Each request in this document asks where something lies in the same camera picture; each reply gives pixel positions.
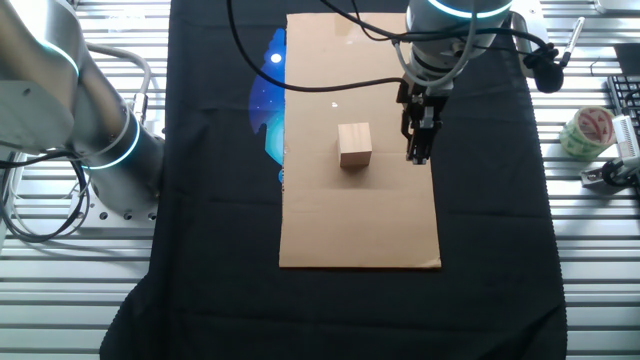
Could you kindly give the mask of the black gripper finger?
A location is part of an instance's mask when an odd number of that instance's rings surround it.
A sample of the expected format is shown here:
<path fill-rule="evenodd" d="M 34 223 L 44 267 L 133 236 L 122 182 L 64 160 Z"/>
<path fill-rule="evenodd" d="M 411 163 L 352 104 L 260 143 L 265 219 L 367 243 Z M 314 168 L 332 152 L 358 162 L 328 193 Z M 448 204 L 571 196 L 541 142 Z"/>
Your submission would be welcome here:
<path fill-rule="evenodd" d="M 426 164 L 431 157 L 435 136 L 441 128 L 440 109 L 426 107 L 420 121 L 418 146 L 419 164 Z"/>
<path fill-rule="evenodd" d="M 407 141 L 406 147 L 406 160 L 412 161 L 417 153 L 416 133 L 414 129 L 414 122 L 411 116 L 407 112 L 402 113 L 401 118 L 401 134 Z"/>

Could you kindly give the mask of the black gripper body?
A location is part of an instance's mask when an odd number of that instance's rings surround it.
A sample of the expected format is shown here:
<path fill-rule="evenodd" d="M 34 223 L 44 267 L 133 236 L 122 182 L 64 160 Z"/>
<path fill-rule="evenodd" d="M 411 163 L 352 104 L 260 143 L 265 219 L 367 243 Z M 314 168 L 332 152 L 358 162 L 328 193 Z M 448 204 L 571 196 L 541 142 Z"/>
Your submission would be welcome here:
<path fill-rule="evenodd" d="M 450 97 L 450 86 L 425 87 L 411 80 L 403 80 L 398 89 L 397 102 L 403 106 L 403 116 L 409 121 L 441 120 L 441 112 Z"/>

